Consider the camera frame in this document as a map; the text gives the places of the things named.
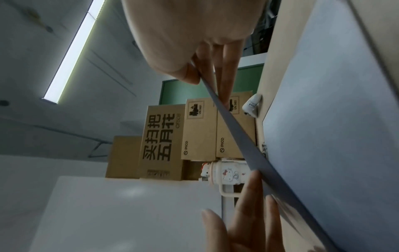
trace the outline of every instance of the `green door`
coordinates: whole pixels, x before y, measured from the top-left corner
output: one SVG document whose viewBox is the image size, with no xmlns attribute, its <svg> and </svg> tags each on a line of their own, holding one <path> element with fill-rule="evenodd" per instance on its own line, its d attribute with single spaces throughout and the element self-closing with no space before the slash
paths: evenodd
<svg viewBox="0 0 399 252">
<path fill-rule="evenodd" d="M 258 90 L 263 64 L 238 69 L 233 92 Z M 161 91 L 160 105 L 185 104 L 187 99 L 209 97 L 202 81 L 199 85 L 190 85 L 178 80 L 164 81 Z"/>
</svg>

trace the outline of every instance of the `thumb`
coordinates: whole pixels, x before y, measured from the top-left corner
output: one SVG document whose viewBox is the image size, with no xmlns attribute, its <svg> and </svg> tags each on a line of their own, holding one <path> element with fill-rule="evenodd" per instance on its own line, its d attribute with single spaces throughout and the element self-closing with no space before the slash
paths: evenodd
<svg viewBox="0 0 399 252">
<path fill-rule="evenodd" d="M 223 220 L 209 209 L 203 210 L 201 215 L 207 236 L 207 252 L 229 252 L 229 239 Z"/>
</svg>

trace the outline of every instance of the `hello kitty bottle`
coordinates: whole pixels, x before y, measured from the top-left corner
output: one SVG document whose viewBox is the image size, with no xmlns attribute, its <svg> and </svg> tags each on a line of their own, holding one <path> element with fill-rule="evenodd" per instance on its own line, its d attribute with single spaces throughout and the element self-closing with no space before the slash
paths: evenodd
<svg viewBox="0 0 399 252">
<path fill-rule="evenodd" d="M 201 177 L 208 178 L 211 185 L 218 184 L 222 196 L 239 197 L 239 193 L 225 193 L 222 185 L 245 183 L 250 172 L 245 161 L 217 161 L 202 164 Z"/>
</svg>

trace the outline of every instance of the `fluorescent light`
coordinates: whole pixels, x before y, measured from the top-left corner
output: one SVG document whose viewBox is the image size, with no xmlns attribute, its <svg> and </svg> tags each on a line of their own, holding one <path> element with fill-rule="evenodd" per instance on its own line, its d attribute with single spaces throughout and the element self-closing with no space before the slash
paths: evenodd
<svg viewBox="0 0 399 252">
<path fill-rule="evenodd" d="M 104 0 L 93 0 L 91 3 L 89 11 L 86 13 L 43 99 L 58 103 L 103 4 Z"/>
<path fill-rule="evenodd" d="M 90 8 L 88 13 L 94 18 L 97 19 L 97 17 L 99 16 L 101 7 L 103 7 L 105 0 L 93 0 L 91 2 Z"/>
</svg>

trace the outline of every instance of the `hand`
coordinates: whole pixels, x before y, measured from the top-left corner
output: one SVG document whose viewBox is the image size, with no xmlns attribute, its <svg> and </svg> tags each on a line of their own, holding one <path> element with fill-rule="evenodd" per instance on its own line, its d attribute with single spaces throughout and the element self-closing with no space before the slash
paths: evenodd
<svg viewBox="0 0 399 252">
<path fill-rule="evenodd" d="M 227 105 L 244 41 L 267 0 L 122 0 L 135 41 L 149 65 L 198 84 L 198 71 Z"/>
<path fill-rule="evenodd" d="M 228 230 L 223 220 L 211 210 L 202 211 L 202 220 L 208 252 L 285 251 L 278 206 L 270 195 L 264 200 L 259 171 L 253 171 L 245 184 Z"/>
</svg>

